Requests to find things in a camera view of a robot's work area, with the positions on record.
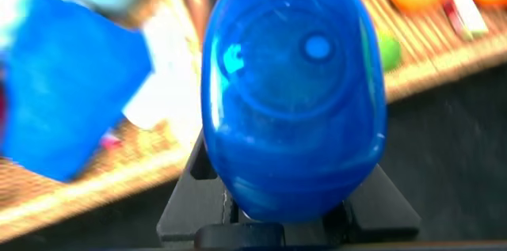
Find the wicker tray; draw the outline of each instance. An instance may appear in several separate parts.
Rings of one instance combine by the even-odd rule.
[[[402,65],[385,75],[387,100],[395,101],[507,61],[507,11],[483,10],[490,30],[473,42],[462,41],[443,10],[406,17],[389,0],[363,0],[376,28],[402,44]]]
[[[193,56],[189,61],[200,64],[200,44],[183,0],[143,0],[121,23],[138,25],[160,2],[167,2],[181,25],[180,32],[168,34],[186,36],[186,50]],[[192,129],[197,137],[200,127]],[[168,123],[140,131],[124,122],[118,134],[123,146],[97,153],[72,184],[51,181],[0,159],[0,242],[178,177],[193,146],[176,143]]]

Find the blue plastic object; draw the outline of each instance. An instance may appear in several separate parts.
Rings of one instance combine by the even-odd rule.
[[[6,58],[3,152],[57,181],[85,168],[151,70],[141,32],[61,0],[30,0]]]
[[[381,157],[382,67],[360,0],[219,0],[203,54],[208,154],[249,217],[319,217]]]

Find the green fruit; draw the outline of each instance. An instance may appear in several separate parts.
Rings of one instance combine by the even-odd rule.
[[[380,58],[384,72],[389,72],[399,66],[402,61],[402,46],[391,35],[379,33]]]

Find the black stand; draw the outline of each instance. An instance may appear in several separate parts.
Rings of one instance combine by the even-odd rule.
[[[313,222],[253,222],[210,165],[202,133],[157,225],[165,247],[241,248],[399,241],[413,238],[421,219],[376,166],[339,207]]]

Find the blue plastic bottle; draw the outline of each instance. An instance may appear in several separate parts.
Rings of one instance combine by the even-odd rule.
[[[386,101],[360,0],[219,0],[204,41],[204,137],[253,219],[316,218],[372,171]]]

